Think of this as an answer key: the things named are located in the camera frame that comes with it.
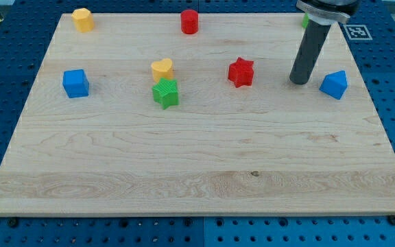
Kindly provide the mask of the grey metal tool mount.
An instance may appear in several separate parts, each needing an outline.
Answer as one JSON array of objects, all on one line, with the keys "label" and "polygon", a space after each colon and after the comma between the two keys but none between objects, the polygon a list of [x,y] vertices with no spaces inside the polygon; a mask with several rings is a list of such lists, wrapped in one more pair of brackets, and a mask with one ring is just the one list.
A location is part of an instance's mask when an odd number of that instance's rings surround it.
[{"label": "grey metal tool mount", "polygon": [[320,25],[347,24],[360,5],[360,0],[297,0],[296,7]]}]

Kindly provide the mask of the dark cylindrical pointer rod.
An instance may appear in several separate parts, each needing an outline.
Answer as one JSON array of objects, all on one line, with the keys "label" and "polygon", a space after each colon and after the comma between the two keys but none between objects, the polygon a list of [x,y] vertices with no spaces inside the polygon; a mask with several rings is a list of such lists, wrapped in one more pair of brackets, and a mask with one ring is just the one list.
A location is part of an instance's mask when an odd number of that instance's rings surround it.
[{"label": "dark cylindrical pointer rod", "polygon": [[308,22],[289,75],[292,83],[303,85],[309,81],[330,28],[330,25]]}]

